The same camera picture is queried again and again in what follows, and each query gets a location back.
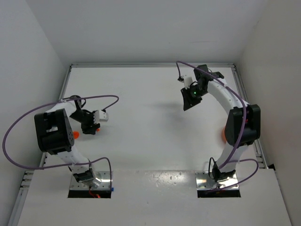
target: white floor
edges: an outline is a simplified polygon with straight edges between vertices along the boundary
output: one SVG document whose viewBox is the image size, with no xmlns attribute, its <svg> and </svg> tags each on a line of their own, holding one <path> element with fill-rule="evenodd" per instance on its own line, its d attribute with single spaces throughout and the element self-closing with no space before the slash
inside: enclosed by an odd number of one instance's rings
<svg viewBox="0 0 301 226">
<path fill-rule="evenodd" d="M 193 75 L 190 68 L 181 70 Z M 212 70 L 235 88 L 231 68 Z M 184 112 L 182 87 L 175 67 L 73 68 L 65 97 L 120 96 L 101 131 L 81 134 L 75 143 L 91 160 L 111 160 L 115 191 L 111 199 L 68 199 L 68 168 L 35 172 L 19 225 L 290 225 L 272 170 L 261 169 L 243 183 L 241 198 L 197 198 L 194 170 L 207 169 L 209 158 L 221 154 L 227 115 L 209 94 Z M 88 100 L 86 107 L 102 109 L 111 101 Z M 254 147 L 244 157 L 255 158 Z M 53 156 L 47 160 L 56 163 Z M 108 170 L 106 162 L 95 168 Z M 241 163 L 238 179 L 254 169 L 253 163 Z"/>
</svg>

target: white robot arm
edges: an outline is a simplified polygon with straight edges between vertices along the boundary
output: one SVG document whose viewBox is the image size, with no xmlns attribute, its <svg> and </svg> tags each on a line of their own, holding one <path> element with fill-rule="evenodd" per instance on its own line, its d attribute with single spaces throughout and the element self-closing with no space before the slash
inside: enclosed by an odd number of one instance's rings
<svg viewBox="0 0 301 226">
<path fill-rule="evenodd" d="M 209 73 L 206 65 L 200 65 L 198 68 Z M 222 81 L 225 84 L 224 86 L 206 73 L 194 70 L 194 74 L 197 80 L 195 82 L 193 82 L 191 77 L 186 75 L 181 78 L 184 82 L 184 88 L 181 89 L 184 99 L 184 110 L 186 111 L 199 104 L 202 96 L 209 93 L 216 98 L 228 115 L 225 128 L 227 142 L 220 158 L 214 163 L 212 172 L 215 181 L 223 180 L 233 176 L 236 164 L 242 153 L 247 149 L 248 145 L 251 145 L 254 140 L 260 137 L 260 108 L 258 105 L 250 105 L 244 101 L 247 109 L 246 125 L 239 146 L 232 157 L 227 160 L 233 151 L 240 133 L 243 118 L 242 103 L 234 94 L 226 89 L 227 82 L 220 72 L 212 73 L 212 75 Z"/>
<path fill-rule="evenodd" d="M 61 102 L 45 113 L 34 116 L 39 148 L 43 152 L 56 155 L 65 163 L 72 163 L 70 166 L 73 176 L 77 182 L 87 186 L 95 185 L 93 166 L 76 165 L 86 163 L 89 159 L 84 157 L 74 146 L 73 132 L 69 123 L 69 117 L 79 121 L 83 133 L 95 134 L 100 127 L 100 121 L 107 121 L 108 114 L 104 111 L 83 110 L 80 101 Z"/>
</svg>

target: purple cable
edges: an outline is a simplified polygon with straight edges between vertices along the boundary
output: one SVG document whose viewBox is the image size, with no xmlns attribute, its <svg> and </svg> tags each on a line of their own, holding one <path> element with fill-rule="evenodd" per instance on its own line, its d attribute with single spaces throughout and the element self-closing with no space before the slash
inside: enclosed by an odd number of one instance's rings
<svg viewBox="0 0 301 226">
<path fill-rule="evenodd" d="M 212 190 L 209 190 L 207 193 L 211 193 L 211 192 L 218 192 L 218 191 L 221 191 L 221 190 L 224 190 L 224 189 L 227 189 L 227 188 L 231 188 L 233 186 L 236 186 L 236 185 L 239 185 L 243 182 L 245 182 L 246 180 L 250 179 L 252 176 L 255 175 L 255 173 L 257 173 L 258 169 L 259 169 L 259 163 L 258 161 L 256 161 L 255 159 L 242 159 L 240 160 L 239 162 L 243 162 L 243 161 L 254 161 L 256 163 L 256 169 L 255 171 L 250 175 L 248 176 L 247 178 L 235 183 L 235 184 L 232 184 L 232 185 L 229 185 L 229 186 L 226 186 L 226 187 L 222 187 L 222 188 L 216 188 L 216 189 L 212 189 Z"/>
<path fill-rule="evenodd" d="M 119 97 L 116 96 L 116 95 L 101 95 L 101 96 L 93 96 L 93 97 L 83 97 L 83 98 L 74 98 L 74 99 L 65 99 L 64 101 L 76 101 L 76 100 L 85 100 L 85 99 L 93 99 L 93 98 L 102 98 L 102 97 L 115 97 L 117 98 L 117 100 L 113 103 L 117 103 L 119 101 Z M 57 102 L 52 102 L 52 103 L 48 103 L 48 104 L 44 104 L 44 105 L 41 105 L 39 107 L 36 107 L 28 112 L 26 112 L 25 114 L 23 114 L 20 118 L 18 118 L 10 127 L 9 129 L 6 131 L 5 135 L 4 135 L 4 138 L 3 138 L 3 141 L 2 141 L 2 150 L 3 150 L 3 153 L 5 155 L 5 157 L 7 158 L 8 161 L 10 161 L 12 164 L 14 164 L 15 166 L 18 166 L 20 168 L 23 168 L 23 169 L 27 169 L 27 170 L 44 170 L 44 169 L 49 169 L 49 168 L 55 168 L 55 167 L 61 167 L 61 166 L 70 166 L 72 165 L 72 163 L 66 163 L 66 164 L 59 164 L 59 165 L 53 165 L 53 166 L 44 166 L 44 167 L 32 167 L 32 166 L 24 166 L 24 165 L 21 165 L 15 161 L 13 161 L 7 151 L 6 151 L 6 147 L 5 147 L 5 144 L 6 144 L 6 140 L 7 140 L 7 137 L 10 133 L 10 131 L 13 129 L 13 127 L 22 119 L 24 118 L 25 116 L 29 115 L 30 113 L 38 110 L 38 109 L 41 109 L 43 107 L 47 107 L 47 106 L 51 106 L 51 105 L 56 105 L 58 103 L 61 103 L 61 101 L 57 101 Z M 102 157 L 102 158 L 99 158 L 99 159 L 96 159 L 94 161 L 91 161 L 91 162 L 85 162 L 85 163 L 77 163 L 76 165 L 88 165 L 88 164 L 91 164 L 91 163 L 94 163 L 94 162 L 97 162 L 101 159 L 106 159 L 109 163 L 109 166 L 111 167 L 111 164 L 110 164 L 110 161 L 108 158 L 106 157 Z"/>
<path fill-rule="evenodd" d="M 225 85 L 225 83 L 223 83 L 221 80 L 219 80 L 218 78 L 214 77 L 212 74 L 208 73 L 208 72 L 205 72 L 204 70 L 202 69 L 199 69 L 193 65 L 190 65 L 186 62 L 183 62 L 183 61 L 176 61 L 175 64 L 177 65 L 177 68 L 178 68 L 178 71 L 179 71 L 179 78 L 181 77 L 181 73 L 180 73 L 180 68 L 179 68 L 179 65 L 178 63 L 180 64 L 183 64 L 183 65 L 186 65 L 188 67 L 192 67 L 206 75 L 209 75 L 211 78 L 217 80 L 220 84 L 222 84 L 223 86 Z M 238 148 L 238 145 L 240 143 L 240 140 L 241 140 L 241 137 L 243 135 L 243 132 L 244 132 L 244 128 L 245 128 L 245 124 L 246 124 L 246 106 L 245 106 L 245 103 L 243 101 L 243 99 L 234 91 L 232 90 L 230 87 L 226 86 L 225 87 L 228 91 L 230 91 L 233 95 L 235 95 L 239 101 L 241 102 L 242 106 L 243 106 L 243 122 L 241 124 L 241 127 L 240 127 L 240 132 L 239 132 L 239 135 L 238 135 L 238 138 L 237 138 L 237 141 L 233 147 L 233 150 L 231 151 L 230 155 L 228 156 L 228 158 L 225 160 L 225 162 L 223 164 L 221 164 L 218 168 L 221 169 L 223 168 L 225 165 L 227 165 L 230 161 L 230 159 L 232 158 L 232 156 L 234 155 L 234 152 L 236 151 L 236 149 Z"/>
</svg>

